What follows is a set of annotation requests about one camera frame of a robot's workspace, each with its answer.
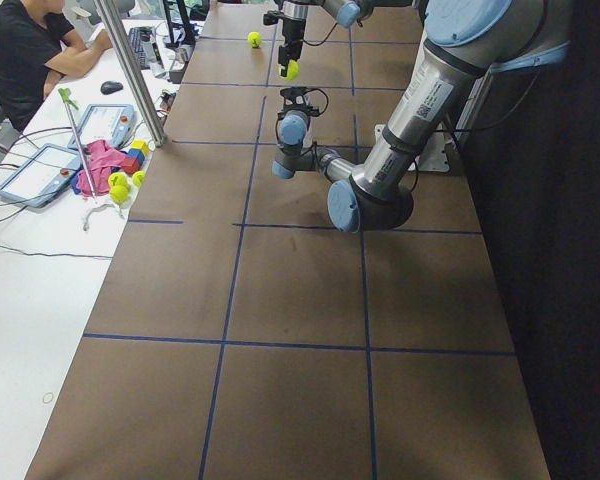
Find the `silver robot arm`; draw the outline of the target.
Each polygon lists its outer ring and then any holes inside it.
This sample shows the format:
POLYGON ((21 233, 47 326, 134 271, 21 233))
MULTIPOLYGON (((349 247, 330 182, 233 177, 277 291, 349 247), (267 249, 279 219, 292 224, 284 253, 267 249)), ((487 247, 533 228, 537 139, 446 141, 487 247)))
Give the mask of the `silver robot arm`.
POLYGON ((572 12, 570 1, 427 2, 423 60, 365 162, 354 165, 332 149, 306 145, 310 120, 320 112, 307 101, 308 88, 290 87, 281 92, 289 103, 278 115, 273 174, 323 174, 331 183, 329 216, 340 231, 402 225, 413 199, 400 181, 449 109, 487 72, 561 62, 572 12))
POLYGON ((427 1, 350 1, 350 0, 321 0, 321 1, 276 1, 276 10, 269 10, 263 15, 263 24, 265 26, 282 23, 283 43, 278 48, 278 68, 279 75, 292 80, 295 72, 298 70, 297 62, 300 59, 302 47, 309 45, 317 47, 324 43, 331 33, 328 33, 324 40, 318 43, 311 43, 305 40, 306 20, 308 18, 309 8, 316 6, 322 8, 335 21, 332 30, 336 26, 349 29, 354 23, 359 26, 362 21, 369 18, 376 8, 389 7, 412 7, 418 11, 421 22, 424 22, 427 1))

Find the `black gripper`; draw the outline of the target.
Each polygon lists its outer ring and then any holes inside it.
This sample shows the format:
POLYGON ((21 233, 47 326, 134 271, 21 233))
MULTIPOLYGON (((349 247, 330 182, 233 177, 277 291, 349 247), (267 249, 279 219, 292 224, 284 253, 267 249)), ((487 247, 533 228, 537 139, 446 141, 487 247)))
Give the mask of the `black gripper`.
POLYGON ((282 22, 282 34, 285 40, 285 44, 282 44, 278 48, 278 65, 279 75, 287 76, 290 62, 289 48, 291 48, 291 59, 293 61, 298 61, 302 52, 306 20, 292 17, 284 17, 282 19, 282 22))

